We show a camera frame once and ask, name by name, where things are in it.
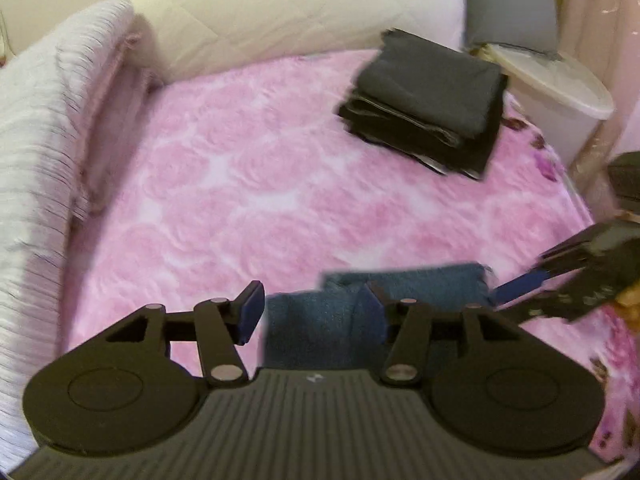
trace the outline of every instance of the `white striped fabric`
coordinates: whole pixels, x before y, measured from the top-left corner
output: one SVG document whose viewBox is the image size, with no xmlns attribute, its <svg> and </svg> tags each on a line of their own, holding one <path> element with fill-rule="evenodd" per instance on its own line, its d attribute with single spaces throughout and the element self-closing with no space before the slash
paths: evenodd
<svg viewBox="0 0 640 480">
<path fill-rule="evenodd" d="M 35 447 L 22 391 L 56 356 L 93 94 L 132 19 L 128 0 L 96 4 L 0 70 L 0 470 Z"/>
</svg>

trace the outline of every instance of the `bed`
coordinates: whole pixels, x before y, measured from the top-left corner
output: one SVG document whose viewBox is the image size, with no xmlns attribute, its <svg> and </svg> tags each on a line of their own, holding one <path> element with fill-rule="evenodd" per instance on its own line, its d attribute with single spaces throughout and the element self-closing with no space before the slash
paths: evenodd
<svg viewBox="0 0 640 480">
<path fill-rule="evenodd" d="M 316 6 L 304 13 L 265 0 L 278 5 L 210 5 L 205 17 L 207 0 L 131 1 L 73 16 L 0 73 L 0 139 L 14 146 L 0 158 L 13 207 L 0 213 L 13 255 L 0 287 L 0 468 L 34 446 L 19 407 L 28 378 L 143 304 L 185 310 L 252 279 L 273 294 L 314 288 L 325 270 L 465 261 L 497 285 L 591 223 L 509 95 L 482 183 L 364 144 L 334 115 L 381 29 L 458 48 L 464 0 L 393 11 L 351 0 L 348 16 L 348 0 L 305 0 Z M 41 136 L 25 140 L 34 124 Z M 263 329 L 240 350 L 251 370 Z M 640 372 L 624 323 L 602 308 L 526 329 L 602 378 L 594 452 L 633 454 Z M 172 357 L 199 373 L 192 346 Z"/>
</svg>

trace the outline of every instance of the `metal screw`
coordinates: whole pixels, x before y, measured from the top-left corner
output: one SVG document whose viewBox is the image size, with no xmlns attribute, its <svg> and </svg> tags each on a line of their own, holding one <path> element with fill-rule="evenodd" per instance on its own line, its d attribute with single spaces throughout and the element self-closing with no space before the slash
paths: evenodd
<svg viewBox="0 0 640 480">
<path fill-rule="evenodd" d="M 411 381 L 418 375 L 418 370 L 411 365 L 392 365 L 386 369 L 386 376 L 392 381 Z"/>
<path fill-rule="evenodd" d="M 217 381 L 235 381 L 242 377 L 242 370 L 236 365 L 218 365 L 211 371 L 211 377 Z"/>
</svg>

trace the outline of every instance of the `pink rose pattern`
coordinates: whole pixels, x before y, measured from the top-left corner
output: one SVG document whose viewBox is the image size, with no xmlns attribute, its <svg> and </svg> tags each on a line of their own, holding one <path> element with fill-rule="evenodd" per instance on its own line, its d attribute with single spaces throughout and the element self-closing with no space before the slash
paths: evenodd
<svg viewBox="0 0 640 480">
<path fill-rule="evenodd" d="M 63 299 L 70 349 L 145 303 L 169 311 L 235 296 L 314 288 L 339 268 L 477 260 L 498 282 L 588 225 L 552 150 L 507 95 L 482 184 L 427 168 L 347 134 L 332 113 L 374 55 L 343 52 L 246 66 L 157 90 L 143 138 L 110 208 L 74 235 Z M 639 417 L 633 339 L 607 309 L 571 326 L 527 327 L 611 386 L 593 449 L 615 458 L 627 407 Z M 239 349 L 250 371 L 262 329 Z M 174 358 L 199 373 L 193 344 Z"/>
</svg>

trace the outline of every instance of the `blue folded garment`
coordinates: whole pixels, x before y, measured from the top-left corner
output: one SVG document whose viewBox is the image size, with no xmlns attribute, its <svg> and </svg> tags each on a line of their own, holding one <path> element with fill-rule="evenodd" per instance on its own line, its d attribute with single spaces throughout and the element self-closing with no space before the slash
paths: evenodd
<svg viewBox="0 0 640 480">
<path fill-rule="evenodd" d="M 263 366 L 377 368 L 388 351 L 382 341 L 386 320 L 382 310 L 372 309 L 374 302 L 367 298 L 366 283 L 377 283 L 394 299 L 414 298 L 437 310 L 455 312 L 469 303 L 490 306 L 484 274 L 479 264 L 393 272 L 333 272 L 324 276 L 320 291 L 269 296 Z M 431 353 L 436 361 L 444 358 L 437 349 Z"/>
</svg>

